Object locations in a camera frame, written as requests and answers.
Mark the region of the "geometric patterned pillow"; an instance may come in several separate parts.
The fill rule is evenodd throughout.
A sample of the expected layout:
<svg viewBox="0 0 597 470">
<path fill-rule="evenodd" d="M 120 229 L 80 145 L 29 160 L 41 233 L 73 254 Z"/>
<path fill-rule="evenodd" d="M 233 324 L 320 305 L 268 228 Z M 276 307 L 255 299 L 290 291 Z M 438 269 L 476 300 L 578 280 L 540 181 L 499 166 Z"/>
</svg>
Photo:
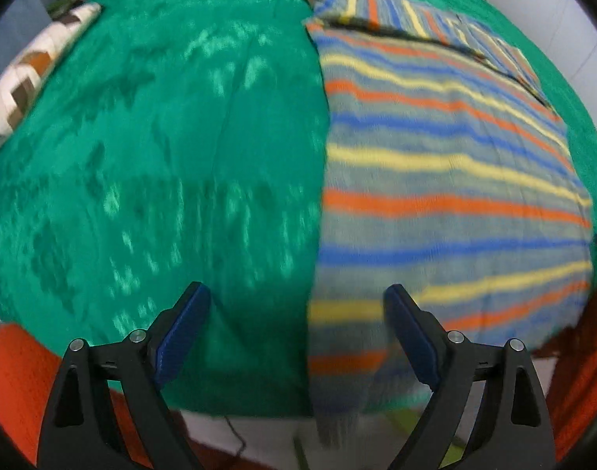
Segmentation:
<svg viewBox="0 0 597 470">
<path fill-rule="evenodd" d="M 0 148 L 26 118 L 57 65 L 103 13 L 89 2 L 54 20 L 7 66 L 0 76 Z"/>
</svg>

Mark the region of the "striped knit sweater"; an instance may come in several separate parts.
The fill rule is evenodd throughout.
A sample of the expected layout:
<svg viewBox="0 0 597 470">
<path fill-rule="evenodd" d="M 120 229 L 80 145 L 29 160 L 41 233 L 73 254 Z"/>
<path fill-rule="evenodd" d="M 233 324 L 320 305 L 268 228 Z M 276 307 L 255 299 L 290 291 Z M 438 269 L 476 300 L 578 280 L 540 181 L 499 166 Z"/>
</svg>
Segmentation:
<svg viewBox="0 0 597 470">
<path fill-rule="evenodd" d="M 449 330 L 540 347 L 592 281 L 591 196 L 520 49 L 418 0 L 307 0 L 329 109 L 308 374 L 319 438 L 422 404 L 385 322 L 399 283 Z"/>
</svg>

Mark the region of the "green bedspread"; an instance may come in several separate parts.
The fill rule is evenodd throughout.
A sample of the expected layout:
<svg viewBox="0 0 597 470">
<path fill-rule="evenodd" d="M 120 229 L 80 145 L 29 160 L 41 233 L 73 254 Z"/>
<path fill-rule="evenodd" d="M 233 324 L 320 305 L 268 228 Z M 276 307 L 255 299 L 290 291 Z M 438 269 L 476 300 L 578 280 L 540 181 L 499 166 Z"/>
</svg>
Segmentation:
<svg viewBox="0 0 597 470">
<path fill-rule="evenodd" d="M 597 132 L 562 74 L 483 0 L 418 0 L 520 49 L 591 196 Z M 307 0 L 96 0 L 103 13 L 0 149 L 0 316 L 53 352 L 119 341 L 212 292 L 176 409 L 314 417 L 308 304 L 329 109 Z"/>
</svg>

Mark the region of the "orange fleece trousers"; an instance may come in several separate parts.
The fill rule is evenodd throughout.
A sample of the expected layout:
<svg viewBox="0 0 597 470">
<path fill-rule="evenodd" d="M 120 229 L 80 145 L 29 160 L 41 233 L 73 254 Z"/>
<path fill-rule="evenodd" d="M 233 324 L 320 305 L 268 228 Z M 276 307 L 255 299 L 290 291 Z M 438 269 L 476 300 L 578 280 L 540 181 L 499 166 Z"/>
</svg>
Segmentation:
<svg viewBox="0 0 597 470">
<path fill-rule="evenodd" d="M 22 327 L 0 326 L 0 425 L 32 464 L 60 362 Z"/>
</svg>

